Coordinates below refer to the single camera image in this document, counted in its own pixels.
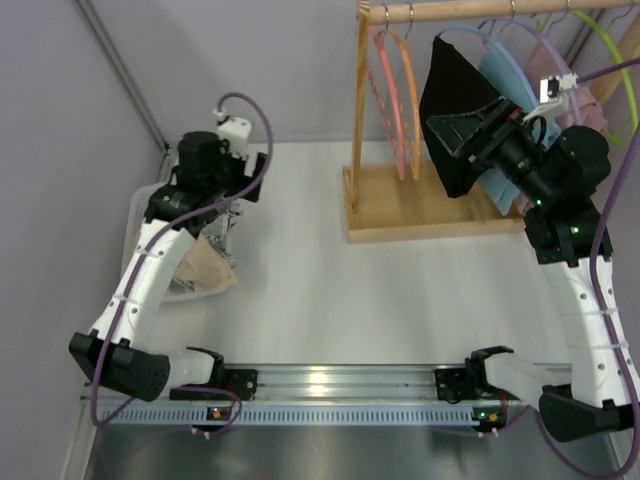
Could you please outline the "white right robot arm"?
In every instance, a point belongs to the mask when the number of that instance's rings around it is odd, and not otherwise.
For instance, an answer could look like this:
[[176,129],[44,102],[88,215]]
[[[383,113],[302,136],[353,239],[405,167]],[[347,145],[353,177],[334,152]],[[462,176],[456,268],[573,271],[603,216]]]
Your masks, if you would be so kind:
[[624,339],[609,284],[612,246],[592,202],[609,175],[609,147],[596,130],[565,129],[550,145],[546,122],[527,117],[506,98],[462,113],[420,115],[432,161],[446,193],[467,194],[489,169],[501,172],[529,200],[525,233],[548,281],[562,323],[571,379],[562,382],[507,347],[477,350],[467,364],[477,382],[531,405],[551,437],[569,442],[632,428],[639,417],[639,377]]

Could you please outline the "black white printed trousers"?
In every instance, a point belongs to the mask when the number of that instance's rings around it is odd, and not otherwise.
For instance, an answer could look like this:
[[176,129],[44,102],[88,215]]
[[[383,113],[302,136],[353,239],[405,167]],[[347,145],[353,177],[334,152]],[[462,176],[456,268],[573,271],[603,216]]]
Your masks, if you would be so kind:
[[[232,252],[231,232],[242,213],[239,202],[234,201],[223,207],[217,217],[208,223],[199,234],[199,236],[203,235],[208,239],[211,246],[228,261],[233,271],[238,266],[239,260]],[[208,296],[204,294],[171,295],[168,290],[167,295],[171,301],[186,300],[198,295]]]

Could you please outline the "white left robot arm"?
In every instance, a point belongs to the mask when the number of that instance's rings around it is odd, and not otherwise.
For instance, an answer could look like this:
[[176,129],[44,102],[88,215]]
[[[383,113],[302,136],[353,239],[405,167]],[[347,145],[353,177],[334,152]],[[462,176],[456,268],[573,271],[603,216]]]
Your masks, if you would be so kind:
[[76,333],[69,352],[93,387],[151,402],[182,385],[206,384],[216,356],[189,347],[175,354],[144,350],[172,278],[201,231],[235,200],[256,202],[269,157],[259,153],[246,174],[250,126],[183,135],[168,182],[150,195],[129,264],[89,333]]

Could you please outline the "beige trousers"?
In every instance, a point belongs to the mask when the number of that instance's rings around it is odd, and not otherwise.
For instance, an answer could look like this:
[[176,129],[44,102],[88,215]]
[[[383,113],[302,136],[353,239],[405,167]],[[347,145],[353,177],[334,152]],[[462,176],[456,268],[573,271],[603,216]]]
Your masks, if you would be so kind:
[[200,235],[178,265],[168,292],[171,295],[219,294],[237,282],[228,261]]

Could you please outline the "pink plastic hanger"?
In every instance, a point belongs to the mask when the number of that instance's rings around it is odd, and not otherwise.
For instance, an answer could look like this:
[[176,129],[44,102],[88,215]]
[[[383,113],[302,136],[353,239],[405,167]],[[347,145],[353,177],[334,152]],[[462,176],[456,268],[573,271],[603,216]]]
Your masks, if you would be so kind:
[[388,99],[384,100],[380,88],[375,83],[374,74],[368,68],[368,78],[372,94],[375,98],[378,110],[383,119],[383,125],[387,133],[387,140],[392,148],[397,174],[400,180],[406,178],[406,150],[405,135],[402,127],[402,112],[398,98],[398,88],[395,76],[385,49],[385,33],[375,26],[368,27],[368,33],[374,42],[377,56],[384,75],[384,81],[388,91]]

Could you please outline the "orange plastic hanger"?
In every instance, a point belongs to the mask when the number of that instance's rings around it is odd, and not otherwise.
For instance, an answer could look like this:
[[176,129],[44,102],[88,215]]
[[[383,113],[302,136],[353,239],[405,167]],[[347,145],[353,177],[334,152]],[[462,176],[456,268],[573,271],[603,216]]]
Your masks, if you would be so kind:
[[414,69],[410,58],[407,38],[400,35],[390,27],[388,17],[388,7],[385,6],[385,24],[380,30],[383,30],[385,33],[385,49],[386,39],[390,37],[399,52],[401,65],[404,70],[406,97],[408,100],[408,107],[405,107],[402,103],[400,87],[396,80],[392,61],[389,58],[398,88],[398,98],[403,117],[402,127],[405,135],[406,175],[407,171],[410,171],[411,178],[413,180],[418,180],[420,178],[422,162],[422,131],[420,126],[419,101]]

